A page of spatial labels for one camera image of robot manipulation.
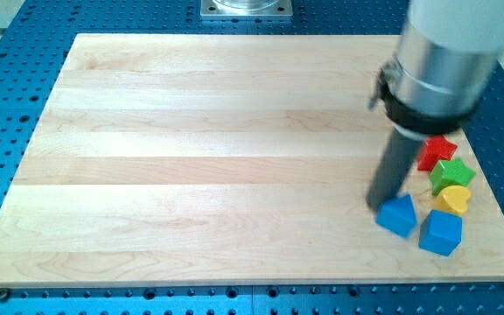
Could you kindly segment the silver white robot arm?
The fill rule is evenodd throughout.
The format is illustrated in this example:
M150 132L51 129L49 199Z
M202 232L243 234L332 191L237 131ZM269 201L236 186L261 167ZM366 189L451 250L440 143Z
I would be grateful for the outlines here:
M411 0L399 43L376 81L395 132L423 140L475 112L504 51L504 0Z

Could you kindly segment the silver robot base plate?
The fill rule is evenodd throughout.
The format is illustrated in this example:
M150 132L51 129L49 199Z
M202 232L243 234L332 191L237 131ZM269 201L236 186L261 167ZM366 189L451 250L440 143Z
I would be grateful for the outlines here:
M205 19L290 18L291 0L201 0L200 15Z

